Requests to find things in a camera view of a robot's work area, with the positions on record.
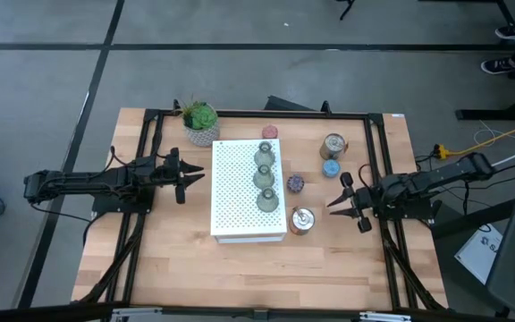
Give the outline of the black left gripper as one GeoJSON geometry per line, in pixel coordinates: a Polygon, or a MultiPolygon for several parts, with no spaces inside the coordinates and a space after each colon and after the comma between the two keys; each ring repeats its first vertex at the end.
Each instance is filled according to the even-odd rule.
{"type": "Polygon", "coordinates": [[[205,176],[190,173],[203,171],[204,168],[182,161],[178,148],[171,148],[170,153],[161,158],[164,162],[156,168],[155,177],[160,181],[160,186],[172,184],[176,202],[184,204],[186,188],[205,176]]]}

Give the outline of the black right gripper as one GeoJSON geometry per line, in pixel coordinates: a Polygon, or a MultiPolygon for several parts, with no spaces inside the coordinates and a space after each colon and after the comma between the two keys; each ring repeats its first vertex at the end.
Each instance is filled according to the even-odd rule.
{"type": "Polygon", "coordinates": [[[357,226],[361,233],[367,233],[372,229],[372,224],[367,216],[363,214],[365,209],[371,209],[373,216],[377,220],[382,220],[383,216],[379,213],[379,208],[373,200],[373,195],[369,188],[360,188],[354,190],[353,178],[349,172],[342,173],[340,176],[340,182],[343,187],[342,194],[334,201],[328,204],[328,207],[341,204],[344,201],[350,202],[349,208],[339,209],[330,212],[330,215],[336,216],[348,216],[353,219],[357,219],[357,226]]]}

